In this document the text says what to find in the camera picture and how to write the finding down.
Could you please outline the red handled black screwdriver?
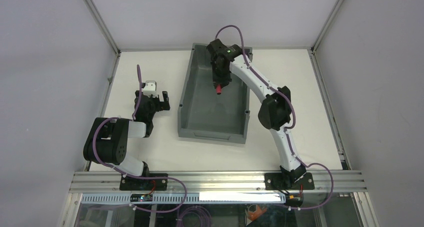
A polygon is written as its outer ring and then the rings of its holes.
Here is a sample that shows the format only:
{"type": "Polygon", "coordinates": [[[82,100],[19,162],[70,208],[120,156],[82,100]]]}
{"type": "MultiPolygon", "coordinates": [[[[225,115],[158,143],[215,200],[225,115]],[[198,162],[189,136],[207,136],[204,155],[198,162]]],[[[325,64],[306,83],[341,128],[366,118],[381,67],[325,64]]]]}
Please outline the red handled black screwdriver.
{"type": "Polygon", "coordinates": [[[216,84],[215,85],[215,91],[217,95],[221,95],[222,94],[222,85],[221,84],[216,84]]]}

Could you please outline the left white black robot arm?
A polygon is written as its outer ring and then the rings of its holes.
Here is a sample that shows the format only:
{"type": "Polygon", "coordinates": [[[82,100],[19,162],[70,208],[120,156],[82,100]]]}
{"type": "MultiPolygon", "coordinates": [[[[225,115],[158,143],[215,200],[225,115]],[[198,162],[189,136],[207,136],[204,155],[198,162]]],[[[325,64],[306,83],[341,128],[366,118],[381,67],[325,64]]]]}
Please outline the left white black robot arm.
{"type": "Polygon", "coordinates": [[[135,92],[134,116],[97,117],[93,121],[83,147],[83,157],[89,162],[109,167],[124,177],[152,179],[148,164],[128,154],[128,139],[148,138],[153,132],[153,118],[157,112],[169,111],[169,95],[135,92]]]}

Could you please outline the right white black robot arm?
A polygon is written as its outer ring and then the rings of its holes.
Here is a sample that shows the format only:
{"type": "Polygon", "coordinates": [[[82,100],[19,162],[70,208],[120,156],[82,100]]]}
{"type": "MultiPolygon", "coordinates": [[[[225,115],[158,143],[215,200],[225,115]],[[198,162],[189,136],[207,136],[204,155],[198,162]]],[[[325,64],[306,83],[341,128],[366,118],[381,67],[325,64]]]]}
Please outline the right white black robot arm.
{"type": "Polygon", "coordinates": [[[207,47],[212,66],[212,82],[219,95],[237,76],[258,98],[261,106],[257,114],[261,125],[270,131],[280,158],[281,174],[276,188],[289,189],[306,174],[306,167],[299,160],[291,129],[296,123],[288,87],[278,87],[256,70],[245,50],[234,44],[224,45],[220,39],[211,41],[207,47]]]}

